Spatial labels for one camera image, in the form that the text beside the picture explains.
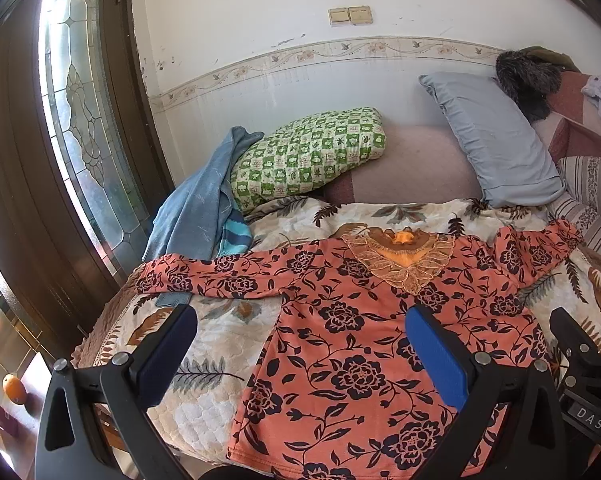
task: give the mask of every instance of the dark green fabric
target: dark green fabric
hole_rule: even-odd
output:
[[[543,46],[529,46],[521,50],[523,54],[527,54],[530,57],[536,57],[552,65],[557,65],[563,71],[569,72],[580,72],[578,67],[573,63],[573,60],[567,54],[559,54]]]

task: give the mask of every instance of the orange fruit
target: orange fruit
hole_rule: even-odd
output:
[[[27,400],[27,390],[21,380],[12,374],[7,374],[3,379],[3,391],[14,404],[24,404]]]

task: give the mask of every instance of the wooden door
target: wooden door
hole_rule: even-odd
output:
[[[173,188],[130,9],[21,0],[0,27],[0,270],[64,354],[140,262]]]

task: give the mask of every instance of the green checkered pillow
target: green checkered pillow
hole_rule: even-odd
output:
[[[231,189],[243,213],[274,198],[324,186],[385,150],[375,108],[323,112],[293,121],[255,143],[231,172]]]

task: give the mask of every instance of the peeling paint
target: peeling paint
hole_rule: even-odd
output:
[[[299,38],[289,38],[288,40],[280,41],[280,43],[279,43],[279,44],[272,45],[272,48],[276,48],[276,47],[278,47],[278,46],[284,45],[284,44],[286,44],[286,43],[289,43],[290,41],[294,41],[294,40],[296,40],[296,39],[297,39],[297,40],[299,40],[300,38],[304,38],[305,36],[306,36],[306,34],[303,34],[303,35],[302,35],[301,37],[299,37]]]

